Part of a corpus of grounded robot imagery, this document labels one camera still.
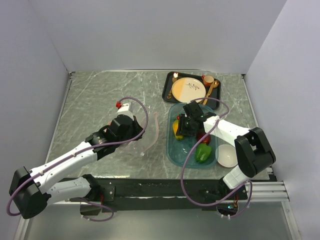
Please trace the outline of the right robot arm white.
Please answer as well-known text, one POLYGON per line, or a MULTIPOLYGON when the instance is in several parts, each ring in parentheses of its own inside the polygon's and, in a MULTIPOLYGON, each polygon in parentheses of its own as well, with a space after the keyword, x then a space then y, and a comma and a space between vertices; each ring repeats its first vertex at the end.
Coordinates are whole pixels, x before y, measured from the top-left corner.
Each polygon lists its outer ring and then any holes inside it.
POLYGON ((222 184, 218 188, 222 198, 232 198, 238 186, 276 162, 275 153, 261 128, 241 127, 213 112, 204 113, 196 101, 185 104, 183 110, 184 114, 178 118, 176 134, 193 137, 204 132, 189 151, 183 168, 196 147, 208 136, 219 138, 235 148, 237 165, 221 179, 222 184))

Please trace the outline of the white bowl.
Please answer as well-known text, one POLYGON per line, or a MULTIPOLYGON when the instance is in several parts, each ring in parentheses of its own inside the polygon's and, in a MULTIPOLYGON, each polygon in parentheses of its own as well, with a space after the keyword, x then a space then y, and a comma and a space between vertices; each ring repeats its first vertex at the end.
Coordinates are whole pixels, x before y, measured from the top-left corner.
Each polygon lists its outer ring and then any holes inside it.
POLYGON ((225 168, 233 168, 238 164, 236 149, 232 145, 222 144, 215 151, 217 162, 225 168))

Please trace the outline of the orange small cup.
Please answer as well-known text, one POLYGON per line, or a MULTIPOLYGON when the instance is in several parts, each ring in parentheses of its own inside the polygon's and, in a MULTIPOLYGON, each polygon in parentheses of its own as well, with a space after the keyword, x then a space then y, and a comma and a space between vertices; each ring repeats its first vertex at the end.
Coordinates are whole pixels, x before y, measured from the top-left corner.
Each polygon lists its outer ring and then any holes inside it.
POLYGON ((202 75, 202 82, 205 87, 209 87, 215 81, 214 77, 211 75, 202 75))

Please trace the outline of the clear zip top bag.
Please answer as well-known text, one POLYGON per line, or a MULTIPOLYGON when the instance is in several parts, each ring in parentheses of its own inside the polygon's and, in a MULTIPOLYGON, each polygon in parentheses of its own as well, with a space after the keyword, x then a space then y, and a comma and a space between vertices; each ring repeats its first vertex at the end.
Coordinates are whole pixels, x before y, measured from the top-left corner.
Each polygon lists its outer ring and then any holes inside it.
POLYGON ((115 150, 115 153, 120 155, 126 154, 134 157, 143 157, 157 142, 159 131, 158 113, 152 112, 148 115, 148 125, 144 134, 142 135, 142 138, 120 145, 115 150))

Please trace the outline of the black serving tray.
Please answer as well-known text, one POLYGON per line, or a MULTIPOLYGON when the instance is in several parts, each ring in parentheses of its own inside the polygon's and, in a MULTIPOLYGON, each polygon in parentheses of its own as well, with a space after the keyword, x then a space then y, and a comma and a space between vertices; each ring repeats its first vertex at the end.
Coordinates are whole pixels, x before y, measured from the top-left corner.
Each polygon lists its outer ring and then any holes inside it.
MULTIPOLYGON (((173 94, 172 94, 172 98, 171 99, 167 99, 167 95, 168 95, 168 93, 169 93, 169 91, 171 89, 171 86, 172 86, 172 79, 173 79, 173 75, 174 74, 178 75, 177 80, 181 79, 181 78, 194 78, 196 80, 199 80, 203 84, 202 76, 200 76, 200 75, 194 75, 194 74, 171 71, 166 76, 166 80, 165 80, 163 91, 162 91, 162 99, 164 101, 166 101, 166 102, 173 103, 173 104, 180 103, 173 97, 173 94)), ((204 86, 204 87, 206 89, 206 94, 207 94, 210 86, 208 86, 208 87, 204 86)), ((217 88, 213 89, 213 91, 212 91, 212 93, 211 93, 211 95, 209 97, 210 98, 214 98, 214 99, 220 99, 220 95, 221 95, 220 89, 221 89, 221 83, 219 81, 219 86, 217 88)))

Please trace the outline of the yellow green mango toy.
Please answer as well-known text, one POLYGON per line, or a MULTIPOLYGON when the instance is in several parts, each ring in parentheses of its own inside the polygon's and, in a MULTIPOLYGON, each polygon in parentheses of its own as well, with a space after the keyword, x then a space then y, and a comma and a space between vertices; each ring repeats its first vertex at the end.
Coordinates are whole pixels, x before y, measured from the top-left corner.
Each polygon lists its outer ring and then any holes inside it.
POLYGON ((173 133, 177 140, 182 140, 184 137, 182 135, 177 135, 178 127, 179 127, 179 120, 176 119, 172 124, 173 133))

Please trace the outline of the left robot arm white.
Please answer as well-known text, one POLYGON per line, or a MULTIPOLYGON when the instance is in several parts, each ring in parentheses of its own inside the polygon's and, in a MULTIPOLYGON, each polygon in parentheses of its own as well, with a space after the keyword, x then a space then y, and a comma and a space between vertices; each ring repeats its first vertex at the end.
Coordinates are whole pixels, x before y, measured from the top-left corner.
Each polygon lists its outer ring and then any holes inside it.
POLYGON ((135 116, 118 115, 109 125, 90 134, 74 149, 55 160, 32 170, 24 166, 18 168, 10 184, 9 202, 16 205, 18 215, 31 219, 48 205, 64 199, 95 200, 100 187, 92 175, 65 182, 62 179, 74 170, 114 153, 120 145, 141 139, 145 130, 135 116))

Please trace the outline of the green bell pepper toy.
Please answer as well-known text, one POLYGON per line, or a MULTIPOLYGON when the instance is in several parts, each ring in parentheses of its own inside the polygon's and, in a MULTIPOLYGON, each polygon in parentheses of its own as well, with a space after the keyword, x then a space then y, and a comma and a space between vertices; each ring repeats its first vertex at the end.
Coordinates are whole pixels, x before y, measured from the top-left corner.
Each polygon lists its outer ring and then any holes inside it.
POLYGON ((212 148, 205 143, 200 143, 196 147, 195 161, 198 163, 204 163, 210 156, 212 148))

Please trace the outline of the gold spoon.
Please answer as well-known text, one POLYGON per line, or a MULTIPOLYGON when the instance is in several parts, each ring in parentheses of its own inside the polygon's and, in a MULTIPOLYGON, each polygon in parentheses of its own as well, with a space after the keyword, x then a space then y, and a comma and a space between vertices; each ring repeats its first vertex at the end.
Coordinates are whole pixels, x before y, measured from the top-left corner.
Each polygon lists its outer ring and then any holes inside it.
POLYGON ((203 105, 206 105, 206 104, 207 104, 208 98, 210 97, 213 89, 217 88, 219 85, 220 85, 220 82, 219 82, 218 80, 214 80, 214 81, 212 82, 212 84, 211 84, 210 87, 209 87, 209 90, 208 90, 207 94, 205 95, 205 99, 202 101, 202 104, 203 104, 203 105))

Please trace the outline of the black base frame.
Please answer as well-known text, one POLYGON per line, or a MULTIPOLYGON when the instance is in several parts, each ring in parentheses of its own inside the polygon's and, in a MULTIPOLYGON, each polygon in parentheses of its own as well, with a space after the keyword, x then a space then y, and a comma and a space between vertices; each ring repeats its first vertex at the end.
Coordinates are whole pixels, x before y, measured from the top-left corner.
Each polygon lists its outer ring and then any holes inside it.
POLYGON ((117 211, 206 209, 222 198, 247 200, 245 186, 235 193, 214 179, 97 178, 84 199, 117 211))

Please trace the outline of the gold fork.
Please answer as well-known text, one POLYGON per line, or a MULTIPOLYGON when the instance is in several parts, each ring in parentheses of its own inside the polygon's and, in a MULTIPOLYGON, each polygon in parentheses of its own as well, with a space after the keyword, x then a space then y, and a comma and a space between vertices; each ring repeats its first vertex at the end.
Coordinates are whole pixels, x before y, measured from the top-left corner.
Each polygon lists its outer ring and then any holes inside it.
POLYGON ((174 73, 173 76, 172 76, 172 85, 171 85, 170 91, 169 91, 168 95, 166 96, 166 98, 168 100, 172 98, 173 85, 177 81, 177 79, 178 79, 178 75, 174 73))

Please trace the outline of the cream orange plate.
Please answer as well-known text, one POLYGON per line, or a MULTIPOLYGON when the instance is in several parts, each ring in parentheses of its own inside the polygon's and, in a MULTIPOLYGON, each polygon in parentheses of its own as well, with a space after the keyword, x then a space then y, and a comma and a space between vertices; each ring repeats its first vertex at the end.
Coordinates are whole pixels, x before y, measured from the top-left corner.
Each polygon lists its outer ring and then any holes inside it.
POLYGON ((188 103, 206 95, 205 86, 197 79, 183 77, 178 79, 172 87, 173 97, 180 103, 188 103))

